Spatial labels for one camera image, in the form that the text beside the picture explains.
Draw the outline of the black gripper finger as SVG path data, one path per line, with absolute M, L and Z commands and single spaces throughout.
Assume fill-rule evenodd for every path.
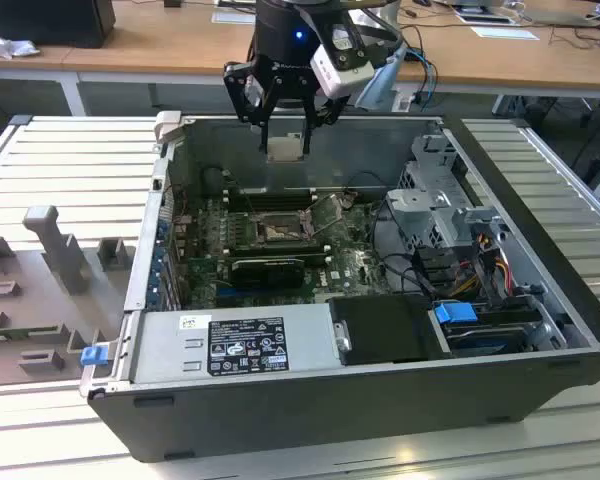
M 229 62 L 223 81 L 238 119 L 260 128 L 259 150 L 268 152 L 269 120 L 280 100 L 280 77 L 273 74 L 272 63 L 253 59 Z
M 302 130 L 302 154 L 310 153 L 311 136 L 316 128 L 323 125 L 333 125 L 344 108 L 347 106 L 349 97 L 328 99 L 320 108 L 315 106 L 315 97 L 307 96 L 302 100 L 305 120 Z

